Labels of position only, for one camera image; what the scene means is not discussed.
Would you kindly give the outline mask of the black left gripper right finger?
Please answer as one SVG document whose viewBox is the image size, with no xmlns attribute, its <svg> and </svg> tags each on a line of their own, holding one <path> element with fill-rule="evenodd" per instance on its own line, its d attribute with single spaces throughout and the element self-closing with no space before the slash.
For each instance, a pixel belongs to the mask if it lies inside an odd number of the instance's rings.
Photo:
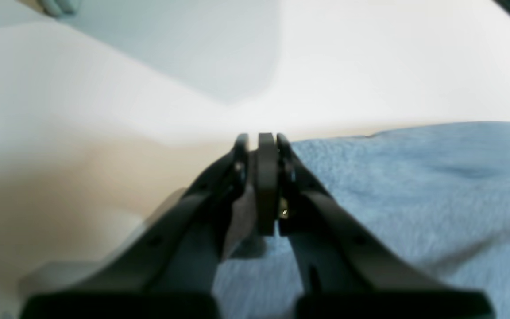
<svg viewBox="0 0 510 319">
<path fill-rule="evenodd" d="M 344 210 L 277 135 L 278 231 L 303 282 L 296 319 L 494 319 L 488 297 L 417 270 Z"/>
</svg>

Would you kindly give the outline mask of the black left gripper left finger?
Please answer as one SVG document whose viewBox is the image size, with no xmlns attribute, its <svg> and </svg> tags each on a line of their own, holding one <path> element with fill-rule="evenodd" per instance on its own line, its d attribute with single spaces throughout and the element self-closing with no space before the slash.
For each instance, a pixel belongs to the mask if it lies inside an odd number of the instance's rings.
<svg viewBox="0 0 510 319">
<path fill-rule="evenodd" d="M 20 317 L 220 319 L 211 289 L 248 160 L 241 134 L 121 256 L 69 288 L 30 297 Z"/>
</svg>

